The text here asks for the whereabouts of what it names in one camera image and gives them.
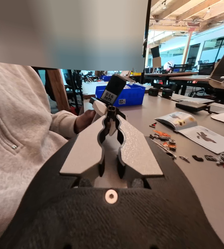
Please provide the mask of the black pole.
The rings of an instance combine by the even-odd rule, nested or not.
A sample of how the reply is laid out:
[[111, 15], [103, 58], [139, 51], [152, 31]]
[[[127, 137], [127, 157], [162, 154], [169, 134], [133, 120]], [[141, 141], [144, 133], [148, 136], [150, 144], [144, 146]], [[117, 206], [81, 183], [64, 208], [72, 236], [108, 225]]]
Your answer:
[[144, 58], [144, 66], [143, 66], [143, 72], [141, 73], [140, 84], [144, 83], [145, 62], [146, 62], [146, 51], [147, 51], [147, 41], [148, 41], [150, 12], [151, 12], [151, 0], [148, 0], [147, 14], [146, 14], [146, 23], [145, 23], [145, 32], [144, 32], [144, 41], [143, 41], [143, 56], [142, 56]]

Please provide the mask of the lego instruction booklet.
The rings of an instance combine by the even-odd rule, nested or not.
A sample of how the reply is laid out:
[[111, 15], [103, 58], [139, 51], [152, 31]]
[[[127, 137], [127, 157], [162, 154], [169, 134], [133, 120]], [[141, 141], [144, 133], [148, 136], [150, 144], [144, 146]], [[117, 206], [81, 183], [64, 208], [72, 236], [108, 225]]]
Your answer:
[[160, 123], [171, 126], [174, 131], [185, 136], [214, 154], [224, 153], [224, 137], [199, 126], [195, 117], [185, 112], [173, 112], [155, 118]]

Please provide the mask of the large orange lego flame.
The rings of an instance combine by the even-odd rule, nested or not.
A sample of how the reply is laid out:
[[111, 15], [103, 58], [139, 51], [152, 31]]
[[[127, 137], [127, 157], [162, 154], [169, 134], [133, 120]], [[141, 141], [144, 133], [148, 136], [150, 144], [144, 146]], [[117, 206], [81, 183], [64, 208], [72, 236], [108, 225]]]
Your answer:
[[171, 137], [171, 135], [169, 135], [169, 134], [167, 134], [167, 133], [164, 133], [164, 132], [161, 132], [161, 131], [153, 130], [153, 132], [154, 132], [155, 134], [157, 134], [158, 136], [161, 136], [161, 137], [168, 137], [168, 138]]

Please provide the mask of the blue plastic bin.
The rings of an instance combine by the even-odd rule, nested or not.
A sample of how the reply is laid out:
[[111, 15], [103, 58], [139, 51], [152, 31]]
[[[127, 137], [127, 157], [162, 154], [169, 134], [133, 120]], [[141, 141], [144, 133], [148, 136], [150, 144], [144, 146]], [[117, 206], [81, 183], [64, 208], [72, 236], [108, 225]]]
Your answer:
[[[134, 106], [141, 105], [145, 94], [145, 87], [137, 84], [126, 84], [127, 88], [123, 89], [120, 96], [117, 99], [115, 107]], [[106, 86], [97, 86], [95, 95], [96, 98], [101, 100], [101, 95]]]

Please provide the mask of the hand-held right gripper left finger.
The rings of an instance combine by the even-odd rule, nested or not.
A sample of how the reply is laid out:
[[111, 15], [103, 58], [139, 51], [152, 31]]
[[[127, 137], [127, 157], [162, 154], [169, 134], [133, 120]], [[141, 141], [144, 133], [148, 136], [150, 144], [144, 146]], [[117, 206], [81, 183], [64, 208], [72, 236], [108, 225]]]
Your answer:
[[80, 178], [100, 176], [99, 165], [103, 161], [104, 152], [98, 141], [98, 135], [104, 129], [104, 119], [105, 116], [100, 117], [79, 133], [63, 163], [60, 170], [61, 175]]

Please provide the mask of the person's grey hoodie torso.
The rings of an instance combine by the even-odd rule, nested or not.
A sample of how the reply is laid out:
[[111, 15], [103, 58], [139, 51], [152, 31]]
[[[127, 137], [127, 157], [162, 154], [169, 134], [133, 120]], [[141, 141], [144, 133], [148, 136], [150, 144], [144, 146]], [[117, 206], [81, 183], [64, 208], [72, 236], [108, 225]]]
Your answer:
[[49, 130], [51, 108], [30, 66], [0, 63], [0, 237], [25, 191], [67, 139]]

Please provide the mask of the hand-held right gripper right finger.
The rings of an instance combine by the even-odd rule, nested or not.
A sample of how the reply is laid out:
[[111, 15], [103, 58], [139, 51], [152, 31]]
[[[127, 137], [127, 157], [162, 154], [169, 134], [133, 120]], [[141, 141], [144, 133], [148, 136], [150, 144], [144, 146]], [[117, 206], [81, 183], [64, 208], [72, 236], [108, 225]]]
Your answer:
[[163, 172], [144, 136], [120, 115], [116, 119], [117, 171], [120, 179], [146, 179], [162, 177]]

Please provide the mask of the wooden post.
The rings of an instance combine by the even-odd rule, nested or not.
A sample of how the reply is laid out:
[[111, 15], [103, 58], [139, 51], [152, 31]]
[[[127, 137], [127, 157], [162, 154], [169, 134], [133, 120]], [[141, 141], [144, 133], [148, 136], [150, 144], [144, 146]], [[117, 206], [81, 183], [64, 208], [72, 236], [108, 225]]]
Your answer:
[[64, 82], [60, 69], [47, 69], [47, 75], [52, 87], [53, 95], [57, 103], [58, 110], [70, 111]]

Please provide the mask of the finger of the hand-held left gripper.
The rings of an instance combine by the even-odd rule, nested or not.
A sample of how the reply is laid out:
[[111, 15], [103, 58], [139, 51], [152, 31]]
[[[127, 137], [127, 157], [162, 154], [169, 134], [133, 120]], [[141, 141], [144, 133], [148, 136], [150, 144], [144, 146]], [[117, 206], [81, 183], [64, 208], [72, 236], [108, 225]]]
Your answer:
[[109, 123], [107, 128], [108, 128], [109, 136], [112, 136], [115, 133], [115, 131], [117, 130], [115, 123]]
[[92, 108], [95, 110], [95, 119], [104, 116], [107, 113], [107, 105], [99, 100], [95, 100], [92, 104]]

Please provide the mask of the dark grey lego motorcycle frame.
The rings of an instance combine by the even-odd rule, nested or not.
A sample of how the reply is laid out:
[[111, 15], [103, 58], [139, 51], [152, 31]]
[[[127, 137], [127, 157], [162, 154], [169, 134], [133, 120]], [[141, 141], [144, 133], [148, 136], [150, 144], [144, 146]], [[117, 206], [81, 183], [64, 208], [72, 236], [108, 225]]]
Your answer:
[[115, 106], [108, 106], [107, 108], [107, 124], [110, 122], [115, 122], [117, 116], [117, 108]]

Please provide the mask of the wooden office desk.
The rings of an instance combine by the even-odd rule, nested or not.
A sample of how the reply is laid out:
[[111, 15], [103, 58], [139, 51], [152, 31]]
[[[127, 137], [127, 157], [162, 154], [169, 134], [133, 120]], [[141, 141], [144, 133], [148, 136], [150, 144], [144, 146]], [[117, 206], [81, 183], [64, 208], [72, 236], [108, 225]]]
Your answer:
[[144, 75], [144, 84], [153, 83], [154, 80], [162, 80], [164, 84], [171, 77], [197, 75], [198, 72], [174, 72], [174, 73], [148, 73]]

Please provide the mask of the person's left forearm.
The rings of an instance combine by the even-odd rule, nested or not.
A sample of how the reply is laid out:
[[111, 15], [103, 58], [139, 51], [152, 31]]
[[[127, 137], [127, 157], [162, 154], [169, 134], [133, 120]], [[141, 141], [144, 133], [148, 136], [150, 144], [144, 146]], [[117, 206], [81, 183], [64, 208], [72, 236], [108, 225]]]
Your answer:
[[74, 128], [77, 117], [66, 110], [51, 114], [52, 120], [49, 130], [64, 138], [73, 138], [77, 135]]

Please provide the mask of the person's left hand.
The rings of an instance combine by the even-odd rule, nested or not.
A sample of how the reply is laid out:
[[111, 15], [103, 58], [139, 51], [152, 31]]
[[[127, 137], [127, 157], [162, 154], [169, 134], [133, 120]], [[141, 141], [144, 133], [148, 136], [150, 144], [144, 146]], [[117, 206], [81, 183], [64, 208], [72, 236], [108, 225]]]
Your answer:
[[89, 125], [91, 125], [95, 117], [95, 114], [96, 114], [95, 110], [87, 110], [83, 114], [78, 116], [73, 126], [75, 134], [79, 134], [84, 129], [86, 129]]

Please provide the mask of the orange steel column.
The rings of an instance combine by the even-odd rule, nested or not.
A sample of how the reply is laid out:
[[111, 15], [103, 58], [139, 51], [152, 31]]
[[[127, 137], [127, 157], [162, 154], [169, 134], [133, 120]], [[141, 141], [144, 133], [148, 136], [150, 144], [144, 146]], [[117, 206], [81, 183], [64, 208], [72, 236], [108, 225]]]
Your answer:
[[187, 55], [188, 55], [188, 51], [189, 51], [189, 46], [190, 46], [190, 41], [191, 41], [191, 37], [194, 31], [194, 27], [189, 27], [188, 33], [187, 33], [187, 39], [186, 39], [186, 43], [185, 43], [185, 47], [184, 47], [184, 52], [183, 52], [183, 57], [182, 57], [182, 64], [186, 63], [186, 59], [187, 59]]

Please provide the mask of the flat black box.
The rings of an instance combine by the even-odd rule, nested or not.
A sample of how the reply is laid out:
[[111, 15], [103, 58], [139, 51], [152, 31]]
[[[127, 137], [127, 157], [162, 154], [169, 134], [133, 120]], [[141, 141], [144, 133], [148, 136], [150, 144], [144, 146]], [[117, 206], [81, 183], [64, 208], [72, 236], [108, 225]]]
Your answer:
[[208, 108], [208, 105], [191, 101], [180, 101], [176, 103], [176, 107], [189, 112], [199, 112], [202, 110], [206, 110]]

